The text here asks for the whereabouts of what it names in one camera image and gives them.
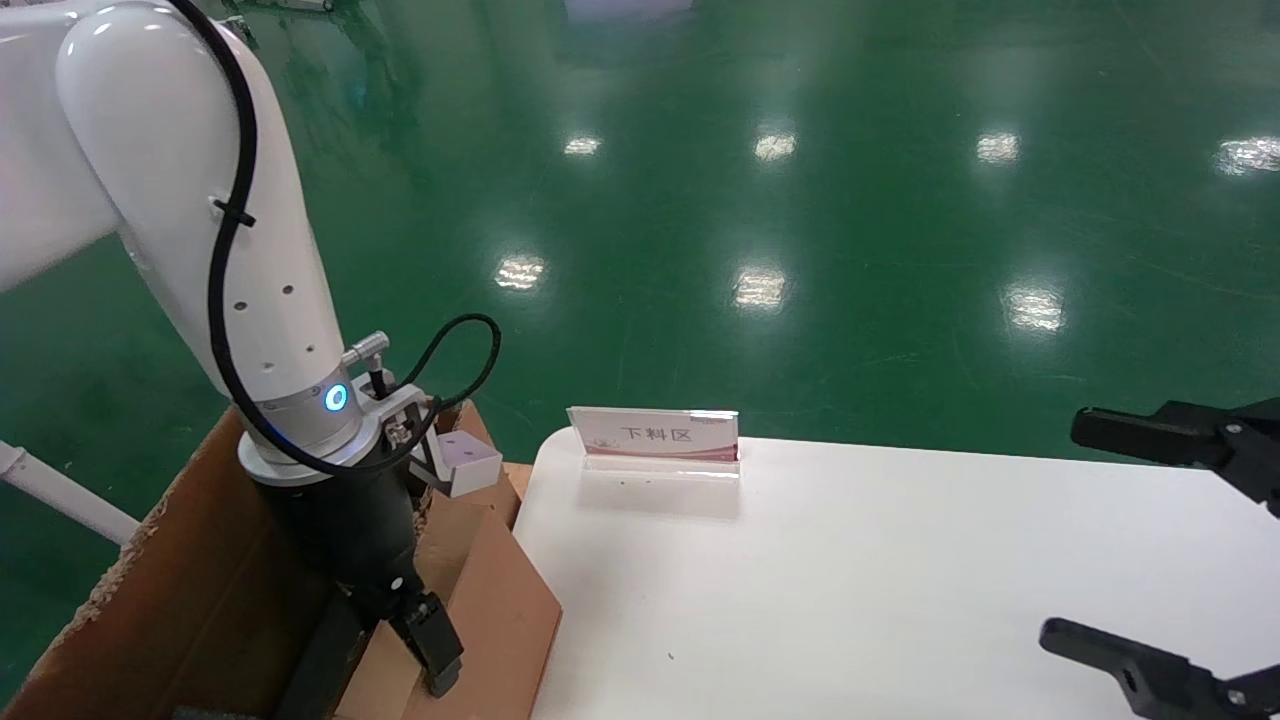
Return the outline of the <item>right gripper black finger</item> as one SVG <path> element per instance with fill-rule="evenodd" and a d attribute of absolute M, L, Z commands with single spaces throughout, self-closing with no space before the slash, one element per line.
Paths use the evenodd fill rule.
<path fill-rule="evenodd" d="M 1151 415 L 1084 407 L 1071 441 L 1171 468 L 1201 466 L 1279 516 L 1279 400 L 1222 409 L 1169 401 Z"/>
<path fill-rule="evenodd" d="M 1110 675 L 1138 717 L 1277 717 L 1276 665 L 1222 679 L 1180 655 L 1064 618 L 1042 624 L 1039 647 Z"/>

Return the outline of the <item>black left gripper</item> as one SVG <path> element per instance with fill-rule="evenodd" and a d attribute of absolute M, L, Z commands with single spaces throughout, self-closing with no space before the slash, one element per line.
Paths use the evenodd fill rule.
<path fill-rule="evenodd" d="M 431 498 L 428 478 L 410 457 L 358 477 L 253 483 L 303 559 L 343 591 L 362 620 L 390 623 L 420 664 L 425 691 L 439 700 L 460 679 L 465 648 L 445 605 L 413 565 L 415 523 Z"/>

